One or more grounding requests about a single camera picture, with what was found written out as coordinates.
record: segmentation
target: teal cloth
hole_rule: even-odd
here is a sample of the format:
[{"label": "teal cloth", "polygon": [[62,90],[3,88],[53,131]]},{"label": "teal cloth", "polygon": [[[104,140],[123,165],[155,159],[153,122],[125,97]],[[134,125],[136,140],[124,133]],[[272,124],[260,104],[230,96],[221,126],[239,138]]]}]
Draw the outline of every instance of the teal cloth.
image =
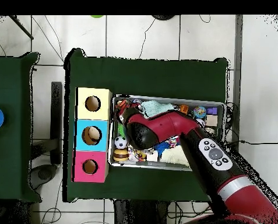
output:
[{"label": "teal cloth", "polygon": [[143,108],[144,115],[147,118],[154,117],[160,113],[165,113],[166,111],[173,110],[174,107],[171,103],[168,104],[160,104],[156,100],[149,100],[149,101],[144,101],[141,104]]}]

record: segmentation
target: green table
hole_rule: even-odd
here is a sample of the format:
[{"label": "green table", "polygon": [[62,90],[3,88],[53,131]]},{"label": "green table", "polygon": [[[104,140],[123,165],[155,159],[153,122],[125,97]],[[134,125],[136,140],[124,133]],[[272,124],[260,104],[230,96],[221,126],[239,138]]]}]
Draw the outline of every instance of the green table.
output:
[{"label": "green table", "polygon": [[39,202],[29,187],[30,168],[30,78],[37,53],[19,58],[0,57],[0,199]]},{"label": "green table", "polygon": [[[64,152],[73,152],[75,88],[105,88],[113,94],[225,102],[227,60],[158,61],[84,57],[73,49],[65,59]],[[64,156],[63,197],[163,201],[208,201],[188,171],[110,167],[105,183],[71,181],[72,155]]]}]

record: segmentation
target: white tile floor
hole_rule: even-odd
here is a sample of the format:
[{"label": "white tile floor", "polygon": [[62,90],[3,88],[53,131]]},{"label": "white tile floor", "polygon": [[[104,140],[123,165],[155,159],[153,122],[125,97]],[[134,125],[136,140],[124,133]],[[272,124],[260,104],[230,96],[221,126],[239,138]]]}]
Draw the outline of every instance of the white tile floor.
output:
[{"label": "white tile floor", "polygon": [[[59,38],[60,49],[57,36],[45,16],[33,17],[34,20],[31,21],[30,16],[17,16],[28,31],[32,30],[32,42],[9,17],[1,18],[0,44],[7,55],[15,57],[31,49],[39,52],[39,65],[62,65],[67,53],[78,47],[84,49],[87,56],[139,58],[145,31],[154,21],[152,16],[103,16],[99,19],[91,16],[47,16]],[[209,21],[209,15],[201,17],[204,21]],[[233,69],[234,45],[235,15],[211,15],[209,23],[203,22],[199,15],[182,15],[181,19],[174,16],[168,21],[154,21],[146,32],[141,59],[178,60],[180,57],[182,60],[213,61],[215,58],[225,57],[230,69]],[[36,66],[36,69],[33,73],[33,138],[43,139],[50,137],[50,115],[47,113],[51,105],[51,82],[60,81],[64,85],[65,71],[60,66]],[[230,71],[229,80],[229,90],[232,92],[233,71]],[[33,166],[49,163],[48,156],[41,156],[33,161]],[[44,212],[55,207],[61,180],[62,165],[55,178],[40,188],[43,201],[33,206],[33,224],[40,224]],[[60,190],[57,208],[61,211],[61,218],[53,224],[114,224],[114,208],[110,200],[79,199],[74,203],[64,203],[61,195]],[[179,205],[185,214],[193,215],[190,202],[179,202]],[[196,212],[201,212],[206,207],[206,203],[194,203]],[[169,206],[169,211],[172,212],[170,216],[179,213],[173,203]],[[49,222],[52,217],[53,211],[46,214],[44,222]],[[184,218],[182,222],[190,219],[193,218]],[[167,218],[167,223],[176,224],[178,220]]]}]

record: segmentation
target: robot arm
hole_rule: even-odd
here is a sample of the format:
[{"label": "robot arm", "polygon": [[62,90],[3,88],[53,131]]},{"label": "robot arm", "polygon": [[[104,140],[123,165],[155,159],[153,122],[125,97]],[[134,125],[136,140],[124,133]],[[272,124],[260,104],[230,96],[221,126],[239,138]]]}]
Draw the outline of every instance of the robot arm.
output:
[{"label": "robot arm", "polygon": [[231,213],[228,219],[250,224],[278,224],[278,210],[227,152],[200,125],[179,111],[145,119],[136,108],[122,114],[130,144],[149,149],[178,135],[188,162],[210,198],[219,198]]}]

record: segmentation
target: toy block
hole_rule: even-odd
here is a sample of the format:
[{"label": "toy block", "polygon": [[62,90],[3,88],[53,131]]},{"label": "toy block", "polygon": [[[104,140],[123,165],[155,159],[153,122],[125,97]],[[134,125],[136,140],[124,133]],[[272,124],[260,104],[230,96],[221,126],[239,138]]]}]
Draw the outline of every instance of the toy block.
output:
[{"label": "toy block", "polygon": [[108,121],[77,120],[76,151],[108,150]]},{"label": "toy block", "polygon": [[217,115],[207,115],[206,126],[217,126]]},{"label": "toy block", "polygon": [[108,89],[76,88],[79,120],[109,120],[112,93]]},{"label": "toy block", "polygon": [[98,151],[76,151],[73,182],[103,183],[108,174],[107,153]]}]

